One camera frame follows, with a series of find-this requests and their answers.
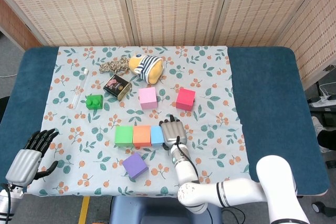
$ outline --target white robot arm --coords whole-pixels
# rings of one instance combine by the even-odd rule
[[[170,122],[160,122],[165,145],[170,149],[180,188],[179,202],[195,214],[203,213],[207,204],[229,207],[251,202],[268,204],[271,224],[309,224],[296,198],[296,184],[288,162],[279,156],[266,156],[257,163],[260,183],[250,179],[233,179],[216,184],[200,184],[196,167],[190,160],[182,122],[171,115]]]
[[[57,167],[58,161],[44,172],[37,172],[38,166],[52,140],[58,135],[55,129],[35,132],[15,156],[7,175],[7,184],[0,192],[0,224],[10,221],[23,198],[23,189],[34,179],[48,176]]]

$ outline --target blue chair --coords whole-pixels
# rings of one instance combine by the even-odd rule
[[[208,205],[213,224],[222,224],[222,212]],[[111,206],[111,224],[204,224],[211,223],[207,211],[195,215],[176,198],[115,196]]]

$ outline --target test tube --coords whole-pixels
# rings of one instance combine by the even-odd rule
[[[85,81],[86,81],[86,77],[88,76],[88,73],[89,73],[89,69],[85,68],[84,71],[83,71],[83,74],[84,74],[84,79],[82,79],[80,81],[80,83],[76,86],[76,93],[75,93],[75,96],[73,98],[73,101],[72,101],[72,104],[71,104],[71,108],[74,110],[77,106],[77,103],[79,101],[79,97],[80,97],[80,90],[82,88],[84,88],[84,85],[85,85]]]

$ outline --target woven panel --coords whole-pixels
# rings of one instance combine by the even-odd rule
[[[302,82],[336,57],[336,0],[307,1],[279,41],[294,51]]]
[[[225,0],[215,45],[269,46],[303,0]]]
[[[14,0],[51,46],[129,45],[119,0]]]
[[[25,23],[13,12],[4,0],[0,0],[0,27],[23,49],[40,47],[41,43],[34,37]]]
[[[205,45],[219,0],[132,0],[141,45]]]

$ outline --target floral tablecloth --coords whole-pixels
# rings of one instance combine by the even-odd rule
[[[134,54],[160,56],[164,72],[155,85],[158,107],[141,109],[138,89],[147,85],[127,71],[122,77],[132,90],[122,101],[102,89],[111,73],[99,73],[99,65]],[[80,102],[71,103],[83,69],[89,75]],[[193,111],[175,108],[181,87],[196,91]],[[102,94],[102,110],[88,110],[85,96]],[[187,147],[201,183],[238,177],[250,178],[242,127],[236,113],[227,47],[60,47],[45,108],[42,129],[59,131],[39,170],[58,160],[55,171],[35,180],[28,192],[34,195],[129,195],[174,197],[177,176],[168,151],[162,147],[115,147],[117,125],[158,125],[174,114],[184,124]],[[138,152],[149,171],[131,179],[125,160]]]

